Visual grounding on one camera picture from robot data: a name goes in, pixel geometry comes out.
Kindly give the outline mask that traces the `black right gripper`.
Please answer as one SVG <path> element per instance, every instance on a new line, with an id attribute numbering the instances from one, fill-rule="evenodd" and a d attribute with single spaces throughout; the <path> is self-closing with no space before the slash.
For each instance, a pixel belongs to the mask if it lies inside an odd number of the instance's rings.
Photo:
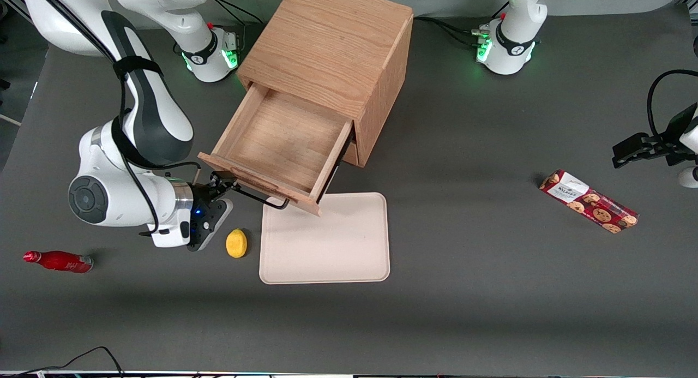
<path id="1" fill-rule="evenodd" d="M 229 171 L 212 172 L 212 184 L 192 184 L 192 206 L 209 207 L 230 191 L 237 191 L 237 177 Z"/>

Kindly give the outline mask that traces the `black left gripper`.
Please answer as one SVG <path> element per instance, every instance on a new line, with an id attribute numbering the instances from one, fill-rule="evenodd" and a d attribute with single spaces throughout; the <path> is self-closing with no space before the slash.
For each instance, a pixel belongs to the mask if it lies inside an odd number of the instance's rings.
<path id="1" fill-rule="evenodd" d="M 620 169 L 632 162 L 663 158 L 668 166 L 682 163 L 682 133 L 659 135 L 634 134 L 613 147 L 613 167 Z"/>

